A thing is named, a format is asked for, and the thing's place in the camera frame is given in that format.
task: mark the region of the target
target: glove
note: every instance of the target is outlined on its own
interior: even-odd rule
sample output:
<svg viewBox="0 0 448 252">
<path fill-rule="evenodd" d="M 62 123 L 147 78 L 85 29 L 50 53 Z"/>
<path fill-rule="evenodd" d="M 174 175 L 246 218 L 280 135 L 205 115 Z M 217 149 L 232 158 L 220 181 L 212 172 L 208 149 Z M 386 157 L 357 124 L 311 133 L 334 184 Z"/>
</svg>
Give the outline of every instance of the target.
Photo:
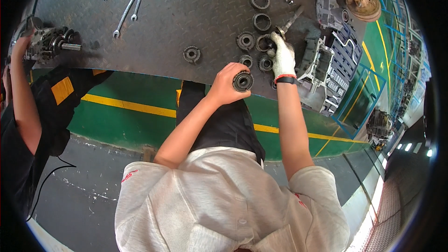
<svg viewBox="0 0 448 252">
<path fill-rule="evenodd" d="M 280 77 L 297 78 L 294 67 L 296 60 L 294 59 L 294 48 L 291 44 L 285 43 L 284 40 L 275 32 L 271 33 L 271 40 L 277 45 L 277 53 L 274 59 L 272 71 L 274 71 L 274 82 Z"/>
</svg>

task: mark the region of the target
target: white t-shirt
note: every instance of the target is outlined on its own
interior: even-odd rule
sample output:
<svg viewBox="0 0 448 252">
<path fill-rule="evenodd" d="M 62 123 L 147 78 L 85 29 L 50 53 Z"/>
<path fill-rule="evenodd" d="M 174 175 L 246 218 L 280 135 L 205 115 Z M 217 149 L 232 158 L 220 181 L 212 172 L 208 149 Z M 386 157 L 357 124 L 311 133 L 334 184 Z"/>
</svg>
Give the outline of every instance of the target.
<svg viewBox="0 0 448 252">
<path fill-rule="evenodd" d="M 178 169 L 126 166 L 115 212 L 120 251 L 344 251 L 350 229 L 333 174 L 296 172 L 289 188 L 249 151 L 211 147 Z"/>
</svg>

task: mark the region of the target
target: black wristband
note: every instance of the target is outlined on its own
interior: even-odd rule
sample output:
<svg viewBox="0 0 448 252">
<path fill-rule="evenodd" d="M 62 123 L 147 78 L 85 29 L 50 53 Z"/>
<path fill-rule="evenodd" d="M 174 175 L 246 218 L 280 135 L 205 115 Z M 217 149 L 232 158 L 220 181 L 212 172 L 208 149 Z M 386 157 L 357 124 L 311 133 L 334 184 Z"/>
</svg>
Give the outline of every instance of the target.
<svg viewBox="0 0 448 252">
<path fill-rule="evenodd" d="M 290 84 L 296 84 L 297 79 L 294 77 L 280 77 L 277 79 L 277 83 L 290 83 Z"/>
</svg>

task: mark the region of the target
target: metal workbench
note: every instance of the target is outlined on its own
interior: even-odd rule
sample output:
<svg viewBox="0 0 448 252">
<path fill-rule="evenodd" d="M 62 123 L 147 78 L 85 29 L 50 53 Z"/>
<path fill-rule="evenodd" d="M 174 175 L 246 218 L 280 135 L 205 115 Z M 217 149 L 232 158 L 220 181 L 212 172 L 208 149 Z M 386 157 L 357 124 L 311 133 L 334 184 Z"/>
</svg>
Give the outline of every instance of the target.
<svg viewBox="0 0 448 252">
<path fill-rule="evenodd" d="M 304 13 L 286 34 L 295 47 L 300 62 L 305 50 L 305 36 L 319 36 L 315 15 L 316 0 L 271 0 L 263 10 L 272 19 L 272 26 L 283 26 L 300 5 Z M 134 5 L 120 30 L 112 33 L 129 0 L 37 0 L 35 16 L 54 26 L 67 26 L 79 31 L 83 51 L 70 54 L 70 66 L 137 72 L 167 76 L 211 84 L 227 63 L 237 62 L 244 54 L 235 42 L 242 31 L 256 33 L 251 20 L 255 10 L 250 0 L 142 0 L 138 20 L 131 21 Z M 190 64 L 183 59 L 189 45 L 201 51 L 199 62 Z M 261 55 L 252 49 L 249 54 L 257 60 Z M 36 67 L 55 67 L 63 57 Z M 271 88 L 272 73 L 264 73 L 254 65 L 252 92 L 277 99 Z"/>
</svg>

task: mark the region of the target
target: green floor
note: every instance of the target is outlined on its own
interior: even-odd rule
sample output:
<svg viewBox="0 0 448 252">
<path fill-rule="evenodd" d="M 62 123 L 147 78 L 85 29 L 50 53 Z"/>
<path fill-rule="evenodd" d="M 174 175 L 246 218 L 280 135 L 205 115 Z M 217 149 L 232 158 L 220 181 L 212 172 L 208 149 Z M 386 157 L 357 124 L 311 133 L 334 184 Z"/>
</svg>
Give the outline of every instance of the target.
<svg viewBox="0 0 448 252">
<path fill-rule="evenodd" d="M 379 25 L 385 41 L 388 59 L 391 55 L 391 39 L 389 31 L 383 27 L 382 18 Z M 379 34 L 376 22 L 367 25 L 364 37 L 373 67 L 386 81 L 389 95 L 389 75 L 387 70 L 384 46 Z M 361 63 L 371 67 L 366 53 L 363 54 Z M 33 77 L 46 73 L 48 70 L 33 70 Z M 355 103 L 355 97 L 361 91 L 363 81 L 367 73 L 361 76 L 362 81 L 355 89 L 354 97 L 349 101 L 347 109 L 342 111 L 341 120 L 347 114 L 349 108 Z M 378 93 L 378 86 L 372 74 L 366 81 L 359 98 L 353 105 L 345 122 L 348 125 L 359 124 L 366 115 L 366 109 L 372 102 L 371 93 Z M 150 105 L 165 109 L 176 109 L 176 90 L 180 89 L 181 81 L 159 76 L 146 76 L 135 73 L 115 72 L 103 84 L 94 87 L 89 94 L 101 96 L 131 103 Z M 251 96 L 246 99 L 249 110 L 255 124 L 263 126 L 278 127 L 277 102 L 262 97 Z M 367 143 L 354 143 L 352 141 L 341 141 L 340 138 L 349 138 L 348 135 L 338 129 L 338 125 L 331 118 L 327 118 L 315 112 L 304 110 L 304 116 L 310 137 L 310 152 L 312 156 L 333 156 L 342 152 L 355 152 L 367 148 Z M 70 123 L 69 129 L 75 134 L 92 138 L 103 143 L 141 151 L 143 145 L 159 147 L 165 138 L 175 127 L 175 119 L 172 117 L 155 115 L 147 112 L 134 111 L 114 107 L 107 104 L 99 104 L 91 101 L 81 101 L 75 109 L 75 115 Z M 257 136 L 266 150 L 267 160 L 280 160 L 280 144 L 278 134 L 275 132 L 257 131 Z"/>
</svg>

